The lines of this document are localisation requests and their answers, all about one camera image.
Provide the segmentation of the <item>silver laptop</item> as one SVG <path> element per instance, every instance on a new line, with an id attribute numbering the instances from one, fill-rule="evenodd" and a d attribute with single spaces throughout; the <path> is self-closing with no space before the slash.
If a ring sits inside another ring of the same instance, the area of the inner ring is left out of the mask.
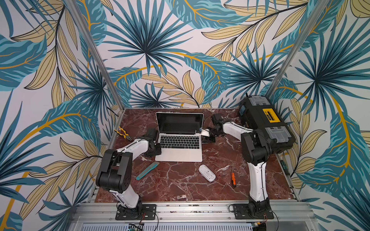
<path id="1" fill-rule="evenodd" d="M 157 112 L 161 154 L 158 162 L 202 162 L 203 113 Z"/>

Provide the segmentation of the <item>white wireless mouse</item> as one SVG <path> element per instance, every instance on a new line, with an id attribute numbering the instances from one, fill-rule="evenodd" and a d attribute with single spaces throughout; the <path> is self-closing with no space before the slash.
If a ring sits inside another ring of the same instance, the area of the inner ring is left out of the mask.
<path id="1" fill-rule="evenodd" d="M 216 179 L 216 175 L 206 165 L 200 165 L 198 171 L 208 182 Z"/>

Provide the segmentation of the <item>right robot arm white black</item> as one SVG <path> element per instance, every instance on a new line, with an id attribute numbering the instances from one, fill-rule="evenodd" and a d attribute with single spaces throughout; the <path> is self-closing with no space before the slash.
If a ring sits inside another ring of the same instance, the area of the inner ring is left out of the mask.
<path id="1" fill-rule="evenodd" d="M 211 116 L 213 127 L 201 128 L 199 132 L 206 143 L 215 142 L 218 136 L 231 135 L 241 142 L 242 156 L 250 171 L 249 202 L 234 205 L 237 214 L 247 214 L 252 218 L 269 214 L 271 206 L 266 188 L 266 165 L 271 155 L 271 147 L 257 130 L 245 128 L 231 120 L 224 120 L 220 114 Z"/>

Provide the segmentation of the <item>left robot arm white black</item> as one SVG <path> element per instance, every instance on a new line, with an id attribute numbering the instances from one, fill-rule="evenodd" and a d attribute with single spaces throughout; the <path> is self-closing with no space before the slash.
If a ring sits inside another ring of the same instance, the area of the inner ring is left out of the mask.
<path id="1" fill-rule="evenodd" d="M 160 155 L 158 136 L 157 129 L 149 129 L 122 148 L 106 150 L 96 176 L 96 186 L 113 194 L 124 208 L 137 208 L 140 196 L 131 186 L 133 161 L 140 155 Z"/>

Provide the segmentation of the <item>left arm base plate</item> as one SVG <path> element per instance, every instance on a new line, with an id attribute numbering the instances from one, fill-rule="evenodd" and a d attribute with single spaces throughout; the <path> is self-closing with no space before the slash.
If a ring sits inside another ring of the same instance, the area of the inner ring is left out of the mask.
<path id="1" fill-rule="evenodd" d="M 119 204 L 115 220 L 155 220 L 156 210 L 156 204 L 143 204 L 136 208 L 126 208 Z"/>

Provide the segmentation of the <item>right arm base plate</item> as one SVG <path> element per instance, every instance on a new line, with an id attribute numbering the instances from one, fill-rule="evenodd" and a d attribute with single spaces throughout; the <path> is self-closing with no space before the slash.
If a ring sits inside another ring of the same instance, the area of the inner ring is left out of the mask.
<path id="1" fill-rule="evenodd" d="M 264 203 L 232 204 L 235 219 L 266 220 L 274 219 L 274 214 L 269 205 Z"/>

